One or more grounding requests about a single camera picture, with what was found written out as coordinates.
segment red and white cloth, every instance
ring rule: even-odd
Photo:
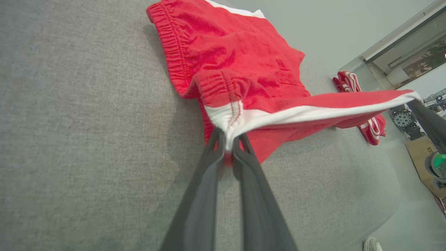
[[[311,96],[299,80],[304,54],[265,19],[210,0],[162,0],[147,8],[183,98],[200,103],[206,141],[214,126],[233,139],[247,133],[263,162],[286,141],[329,126],[359,126],[420,96],[410,90]]]
[[[338,92],[362,92],[358,83],[358,76],[354,73],[339,71],[338,77],[333,78],[333,82],[336,85]],[[380,142],[380,136],[386,136],[386,120],[381,114],[365,121],[358,127],[367,142],[374,146],[378,145]]]

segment green light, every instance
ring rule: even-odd
[[[434,168],[446,170],[446,154],[436,153],[433,159]]]

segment white trim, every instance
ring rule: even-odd
[[[211,122],[225,132],[226,151],[230,151],[232,149],[232,141],[235,137],[263,126],[316,121],[377,112],[407,103],[414,99],[422,100],[418,93],[408,92],[384,103],[350,108],[327,108],[303,105],[275,113],[268,113],[258,109],[244,110],[241,101],[232,102],[220,107],[204,106],[204,108]]]
[[[247,17],[265,18],[265,16],[263,15],[263,13],[260,10],[257,10],[256,12],[252,13],[252,12],[250,12],[248,10],[235,9],[235,8],[231,8],[231,7],[225,6],[223,4],[218,4],[218,3],[213,2],[211,0],[205,0],[205,1],[210,3],[214,7],[226,9],[227,11],[229,11],[231,13],[234,13],[234,14],[239,14],[239,15],[247,16]]]
[[[378,125],[378,122],[376,121],[376,119],[373,117],[371,119],[369,119],[368,121],[366,121],[364,124],[359,126],[361,129],[365,129],[365,128],[369,128],[370,133],[372,134],[372,137],[374,139],[379,139],[380,135],[381,135],[381,130],[380,127]]]

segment white shoe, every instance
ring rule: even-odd
[[[383,251],[377,239],[370,237],[364,242],[364,251]]]

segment sofa cushion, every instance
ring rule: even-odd
[[[1,250],[159,247],[204,142],[197,101],[169,82],[153,2],[0,3]],[[311,94],[335,92],[329,75],[307,55]],[[397,206],[390,162],[356,128],[286,143],[263,168],[301,250],[358,244]],[[225,169],[217,250],[241,249],[239,204]]]

